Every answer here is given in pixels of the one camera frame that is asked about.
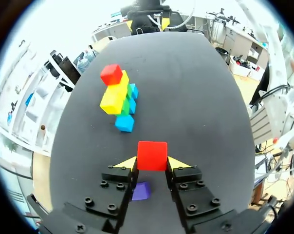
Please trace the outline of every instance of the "screw head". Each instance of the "screw head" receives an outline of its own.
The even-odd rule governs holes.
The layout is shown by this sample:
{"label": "screw head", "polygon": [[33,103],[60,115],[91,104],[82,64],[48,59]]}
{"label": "screw head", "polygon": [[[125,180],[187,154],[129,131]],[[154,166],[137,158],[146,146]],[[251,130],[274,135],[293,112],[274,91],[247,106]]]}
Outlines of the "screw head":
{"label": "screw head", "polygon": [[108,182],[107,182],[107,181],[105,181],[105,180],[102,180],[102,181],[100,182],[100,186],[102,186],[103,188],[105,188],[105,187],[108,187],[108,186],[109,186],[109,184],[108,184]]}
{"label": "screw head", "polygon": [[85,205],[87,205],[87,206],[93,206],[93,205],[94,205],[94,201],[93,201],[93,199],[90,198],[90,197],[86,197],[86,198],[84,198],[84,203],[85,203]]}
{"label": "screw head", "polygon": [[198,185],[199,187],[204,187],[204,181],[203,181],[203,180],[198,180],[198,181],[197,181],[197,185]]}
{"label": "screw head", "polygon": [[179,188],[180,188],[180,190],[186,190],[186,189],[188,189],[188,184],[185,184],[185,183],[180,184]]}
{"label": "screw head", "polygon": [[229,223],[228,221],[224,221],[222,224],[221,224],[221,228],[223,229],[223,231],[225,232],[229,232],[232,230],[232,225],[231,223]]}
{"label": "screw head", "polygon": [[82,224],[82,223],[78,223],[78,224],[75,226],[75,232],[76,232],[76,233],[85,233],[86,230],[87,230],[87,229],[86,229],[85,225]]}
{"label": "screw head", "polygon": [[125,189],[124,184],[123,184],[123,183],[118,183],[118,184],[117,184],[117,189],[118,189],[118,190],[124,190],[124,189]]}
{"label": "screw head", "polygon": [[215,198],[212,199],[211,203],[214,206],[219,206],[221,201],[218,198],[215,197]]}
{"label": "screw head", "polygon": [[110,212],[114,212],[117,210],[117,206],[113,203],[109,204],[108,207],[107,207],[108,211]]}
{"label": "screw head", "polygon": [[187,206],[188,213],[193,213],[193,212],[196,212],[197,210],[198,210],[198,207],[196,204],[190,204],[189,206]]}

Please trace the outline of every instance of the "red cube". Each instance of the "red cube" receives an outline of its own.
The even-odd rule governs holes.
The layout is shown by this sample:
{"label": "red cube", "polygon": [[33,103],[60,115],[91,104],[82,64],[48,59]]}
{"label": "red cube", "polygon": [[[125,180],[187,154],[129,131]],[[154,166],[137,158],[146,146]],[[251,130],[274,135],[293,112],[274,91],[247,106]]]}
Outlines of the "red cube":
{"label": "red cube", "polygon": [[111,64],[103,69],[100,77],[107,86],[119,84],[122,77],[122,71],[118,64]]}
{"label": "red cube", "polygon": [[137,149],[137,169],[165,171],[167,161],[167,143],[139,141]]}

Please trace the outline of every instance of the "black table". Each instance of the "black table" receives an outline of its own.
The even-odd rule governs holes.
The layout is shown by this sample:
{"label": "black table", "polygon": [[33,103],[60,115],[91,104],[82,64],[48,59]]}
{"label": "black table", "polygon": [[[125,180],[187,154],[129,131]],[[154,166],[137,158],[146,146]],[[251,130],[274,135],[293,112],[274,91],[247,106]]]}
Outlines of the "black table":
{"label": "black table", "polygon": [[[117,63],[140,96],[132,133],[114,127],[99,103],[102,69]],[[239,88],[208,40],[194,33],[163,32],[112,41],[81,76],[63,112],[50,168],[53,208],[68,201],[83,208],[101,170],[137,153],[140,140],[165,141],[168,155],[198,165],[221,210],[246,209],[254,184],[254,142]],[[140,171],[151,198],[129,204],[122,234],[184,230],[164,172]]]}

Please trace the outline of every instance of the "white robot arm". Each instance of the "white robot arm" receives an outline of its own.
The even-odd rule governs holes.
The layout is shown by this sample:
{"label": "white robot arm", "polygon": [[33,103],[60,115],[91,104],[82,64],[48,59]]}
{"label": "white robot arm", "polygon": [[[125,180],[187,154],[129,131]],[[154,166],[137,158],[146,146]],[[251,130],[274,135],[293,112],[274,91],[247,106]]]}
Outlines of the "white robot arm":
{"label": "white robot arm", "polygon": [[237,3],[253,24],[257,38],[269,43],[268,89],[260,91],[263,107],[250,115],[255,145],[278,138],[275,148],[284,150],[289,146],[294,150],[294,88],[286,88],[286,68],[277,29],[256,21],[248,7],[251,1],[237,0]]}

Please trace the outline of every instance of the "floor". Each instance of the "floor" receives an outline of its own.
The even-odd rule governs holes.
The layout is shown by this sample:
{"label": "floor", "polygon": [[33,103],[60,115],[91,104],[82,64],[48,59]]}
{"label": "floor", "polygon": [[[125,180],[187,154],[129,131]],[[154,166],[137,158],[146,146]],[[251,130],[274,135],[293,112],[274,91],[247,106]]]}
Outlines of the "floor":
{"label": "floor", "polygon": [[[233,75],[238,87],[240,88],[243,100],[248,103],[254,90],[258,85],[258,81]],[[272,140],[267,141],[267,151],[273,150]],[[284,162],[284,166],[289,165],[289,162]],[[49,168],[50,168],[50,158],[34,154],[33,162],[33,176],[34,176],[34,195],[38,201],[47,209],[52,210],[51,196],[50,196],[50,186],[49,186]],[[264,185],[263,194],[267,193],[268,198],[270,195],[274,195],[277,199],[286,199],[293,194],[294,190],[294,177],[288,177],[288,174],[284,173],[280,178],[269,177]]]}

